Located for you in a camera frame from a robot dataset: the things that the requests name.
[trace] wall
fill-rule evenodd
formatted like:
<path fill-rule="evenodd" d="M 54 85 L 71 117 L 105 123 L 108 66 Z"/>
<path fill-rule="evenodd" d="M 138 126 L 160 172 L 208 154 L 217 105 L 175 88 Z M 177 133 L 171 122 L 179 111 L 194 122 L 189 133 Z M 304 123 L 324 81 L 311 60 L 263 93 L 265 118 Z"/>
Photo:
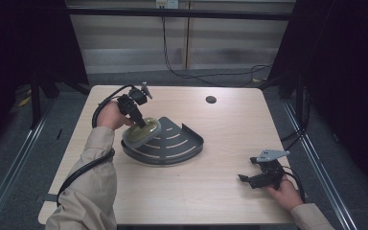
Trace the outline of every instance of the wall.
<path fill-rule="evenodd" d="M 155 8 L 155 1 L 68 0 L 68 6 Z M 180 9 L 292 12 L 294 1 L 179 1 Z M 72 15 L 88 74 L 165 70 L 160 17 Z M 166 18 L 173 69 L 249 68 L 276 57 L 287 22 Z"/>

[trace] beige sleeve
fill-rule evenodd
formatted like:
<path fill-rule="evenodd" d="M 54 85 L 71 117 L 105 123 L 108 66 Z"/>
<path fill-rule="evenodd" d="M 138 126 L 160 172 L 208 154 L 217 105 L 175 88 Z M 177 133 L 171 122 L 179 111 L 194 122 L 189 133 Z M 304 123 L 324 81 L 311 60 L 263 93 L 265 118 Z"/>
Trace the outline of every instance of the beige sleeve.
<path fill-rule="evenodd" d="M 80 160 L 70 174 L 104 156 L 113 144 L 114 131 L 92 129 Z M 46 229 L 116 229 L 113 203 L 116 173 L 112 159 L 78 177 L 59 197 L 61 204 L 47 219 Z"/>
<path fill-rule="evenodd" d="M 298 205 L 291 210 L 291 215 L 302 230 L 334 229 L 313 203 Z"/>

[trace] metal frame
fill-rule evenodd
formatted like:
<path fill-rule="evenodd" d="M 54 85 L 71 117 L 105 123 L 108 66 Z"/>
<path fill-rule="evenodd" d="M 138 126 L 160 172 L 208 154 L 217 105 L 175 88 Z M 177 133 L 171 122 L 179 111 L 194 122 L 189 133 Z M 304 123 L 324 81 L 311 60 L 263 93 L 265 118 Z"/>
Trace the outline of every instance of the metal frame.
<path fill-rule="evenodd" d="M 23 143 L 22 148 L 17 153 L 16 158 L 14 159 L 13 163 L 11 164 L 11 168 L 8 170 L 5 178 L 3 179 L 0 185 L 0 213 L 11 194 L 12 188 L 14 183 L 16 182 L 17 177 L 22 172 L 23 166 L 26 164 L 26 161 L 32 151 L 33 146 L 35 145 L 35 141 L 37 140 L 38 136 L 40 135 L 41 130 L 43 129 L 47 116 L 49 115 L 50 111 L 56 104 L 56 99 L 51 99 L 46 112 L 44 113 L 43 117 L 40 121 L 35 124 L 35 128 L 29 131 L 28 137 L 26 138 L 25 142 Z"/>
<path fill-rule="evenodd" d="M 175 9 L 126 9 L 99 7 L 67 7 L 67 8 L 23 8 L 22 12 L 38 12 L 45 14 L 73 14 L 73 15 L 109 15 L 109 16 L 156 16 L 156 17 L 194 17 L 194 18 L 222 18 L 247 20 L 289 21 L 291 13 L 279 12 L 249 12 L 249 11 L 198 11 Z"/>
<path fill-rule="evenodd" d="M 284 104 L 287 115 L 291 120 L 291 123 L 296 131 L 300 130 L 298 119 L 295 117 L 294 108 L 290 103 Z M 345 202 L 342 200 L 342 197 L 339 195 L 336 187 L 334 186 L 330 176 L 328 175 L 327 170 L 324 167 L 324 164 L 321 161 L 318 153 L 316 152 L 309 136 L 307 133 L 304 133 L 300 136 L 300 142 L 306 151 L 307 157 L 309 158 L 313 170 L 315 171 L 318 179 L 325 190 L 325 193 L 333 206 L 333 209 L 336 213 L 336 216 L 339 218 L 340 223 L 342 224 L 343 229 L 351 230 L 357 229 L 355 222 L 352 218 L 349 209 L 347 208 Z"/>

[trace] black wire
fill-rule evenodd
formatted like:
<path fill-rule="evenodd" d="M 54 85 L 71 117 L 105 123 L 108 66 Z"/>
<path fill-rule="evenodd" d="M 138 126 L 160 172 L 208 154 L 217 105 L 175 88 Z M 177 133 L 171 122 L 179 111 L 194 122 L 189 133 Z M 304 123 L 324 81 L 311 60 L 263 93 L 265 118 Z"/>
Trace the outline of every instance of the black wire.
<path fill-rule="evenodd" d="M 124 90 L 125 88 L 128 88 L 128 87 L 134 88 L 134 85 L 127 84 L 127 85 L 122 86 L 121 88 L 119 88 L 118 90 L 113 92 L 111 95 L 109 95 L 107 98 L 105 98 L 100 104 L 98 104 L 97 109 L 95 110 L 94 114 L 92 115 L 92 127 L 93 128 L 97 126 L 98 115 L 101 113 L 103 108 L 112 99 L 118 97 L 118 96 L 115 96 L 116 94 L 118 94 L 119 92 L 121 92 L 122 90 Z M 59 196 L 62 194 L 62 192 L 65 191 L 65 189 L 67 189 L 71 185 L 71 183 L 73 183 L 82 174 L 84 174 L 87 171 L 91 170 L 92 168 L 104 163 L 106 160 L 113 157 L 114 155 L 115 155 L 115 150 L 111 149 L 106 155 L 104 155 L 104 156 L 102 156 L 102 157 L 100 157 L 96 160 L 93 160 L 93 161 L 89 162 L 88 164 L 82 166 L 81 168 L 79 168 L 78 170 L 73 172 L 70 176 L 68 176 L 67 179 L 64 181 L 64 183 L 62 183 L 61 187 L 58 190 L 57 200 L 56 200 L 57 207 L 60 205 L 60 203 L 58 202 Z"/>
<path fill-rule="evenodd" d="M 284 79 L 286 79 L 290 74 L 292 74 L 293 71 L 288 71 L 285 72 L 279 76 L 276 76 L 275 78 L 270 78 L 270 80 L 267 80 L 265 83 L 259 85 L 257 88 L 259 88 L 260 90 L 265 90 L 270 86 L 273 86 L 274 84 L 279 83 L 279 81 L 283 81 Z"/>
<path fill-rule="evenodd" d="M 294 141 L 292 141 L 292 143 L 285 148 L 285 150 L 289 150 L 292 146 L 294 146 L 295 143 L 297 143 L 297 141 L 300 139 L 301 136 L 298 136 Z"/>
<path fill-rule="evenodd" d="M 268 65 L 255 65 L 252 68 L 250 68 L 250 71 L 247 72 L 242 72 L 242 73 L 232 73 L 232 74 L 208 74 L 208 75 L 198 75 L 198 76 L 192 76 L 192 75 L 187 75 L 187 74 L 178 74 L 176 73 L 171 65 L 170 65 L 170 61 L 169 61 L 169 55 L 168 55 L 168 49 L 167 49 L 167 39 L 166 39 L 166 18 L 162 17 L 162 24 L 163 24 L 163 50 L 164 50 L 164 59 L 165 59 L 165 63 L 167 68 L 177 77 L 181 78 L 181 79 L 196 79 L 211 85 L 214 85 L 216 87 L 227 87 L 226 85 L 220 85 L 220 84 L 216 84 L 216 83 L 212 83 L 210 81 L 204 80 L 203 78 L 206 77 L 213 77 L 213 76 L 239 76 L 239 75 L 247 75 L 250 74 L 250 80 L 242 85 L 238 85 L 238 86 L 232 86 L 232 87 L 245 87 L 246 85 L 248 85 L 250 82 L 253 81 L 253 73 L 259 72 L 265 68 L 271 67 L 272 64 L 268 64 Z"/>
<path fill-rule="evenodd" d="M 301 200 L 303 200 L 303 202 L 305 203 L 306 202 L 306 196 L 305 196 L 303 185 L 301 184 L 301 181 L 300 181 L 299 177 L 297 177 L 297 176 L 295 176 L 295 175 L 293 175 L 289 172 L 285 172 L 285 174 L 291 176 L 295 180 L 295 183 L 297 184 L 297 187 L 298 187 L 298 191 L 300 192 Z"/>
<path fill-rule="evenodd" d="M 295 144 L 295 142 L 306 132 L 308 125 L 309 125 L 312 99 L 311 99 L 311 96 L 308 90 L 306 88 L 304 90 L 305 90 L 304 91 L 304 115 L 303 115 L 302 124 L 298 127 L 298 130 L 292 131 L 291 134 L 280 139 L 282 142 L 285 142 L 285 141 L 290 140 L 295 135 L 297 134 L 299 135 L 299 137 L 296 140 L 294 140 L 294 142 L 288 148 L 286 148 L 286 150 L 288 150 L 289 148 L 292 147 L 292 145 Z"/>
<path fill-rule="evenodd" d="M 132 84 L 127 84 L 124 85 L 122 87 L 120 87 L 118 90 L 116 90 L 115 92 L 113 92 L 111 95 L 109 95 L 107 98 L 105 98 L 97 107 L 97 109 L 95 109 L 94 115 L 92 116 L 92 121 L 91 121 L 91 125 L 92 127 L 96 127 L 97 126 L 97 120 L 98 120 L 98 115 L 100 115 L 100 112 L 103 110 L 103 108 L 114 98 L 116 94 L 118 94 L 119 92 L 121 92 L 122 90 L 124 90 L 125 88 L 134 88 L 134 85 Z"/>
<path fill-rule="evenodd" d="M 300 176 L 298 175 L 296 170 L 294 170 L 294 169 L 292 169 L 291 167 L 288 167 L 288 166 L 283 166 L 283 168 L 291 170 L 292 174 L 294 174 L 297 177 L 297 179 L 301 182 Z"/>
<path fill-rule="evenodd" d="M 91 170 L 92 168 L 101 165 L 102 163 L 104 163 L 106 160 L 108 160 L 109 158 L 111 158 L 112 156 L 115 155 L 115 150 L 111 149 L 106 155 L 93 160 L 91 162 L 89 162 L 88 164 L 82 166 L 81 168 L 79 168 L 78 170 L 76 170 L 74 173 L 72 173 L 70 176 L 67 177 L 67 179 L 64 181 L 64 183 L 62 183 L 61 187 L 58 190 L 58 194 L 57 194 L 57 207 L 60 205 L 60 203 L 58 202 L 59 196 L 62 194 L 62 192 L 65 191 L 65 189 L 67 189 L 79 176 L 81 176 L 82 174 L 88 172 L 89 170 Z"/>

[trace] table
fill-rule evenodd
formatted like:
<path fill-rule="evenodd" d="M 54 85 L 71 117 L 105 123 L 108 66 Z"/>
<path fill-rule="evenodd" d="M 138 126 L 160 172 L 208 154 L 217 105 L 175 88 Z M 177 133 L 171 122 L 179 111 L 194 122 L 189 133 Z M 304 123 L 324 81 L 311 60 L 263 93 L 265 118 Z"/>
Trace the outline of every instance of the table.
<path fill-rule="evenodd" d="M 56 194 L 80 158 L 91 131 L 94 110 L 120 86 L 95 86 L 86 101 L 49 194 Z M 127 126 L 115 131 L 113 163 L 118 177 L 114 202 L 123 225 L 281 224 L 292 218 L 261 189 L 252 190 L 238 174 L 261 173 L 249 158 L 263 149 L 282 150 L 261 90 L 253 88 L 150 86 L 153 100 L 140 105 L 144 117 L 168 117 L 204 139 L 203 151 L 169 167 L 140 163 L 124 154 L 121 139 Z M 206 98 L 214 96 L 215 103 Z M 285 157 L 280 159 L 288 166 Z M 56 210 L 46 201 L 38 220 Z"/>

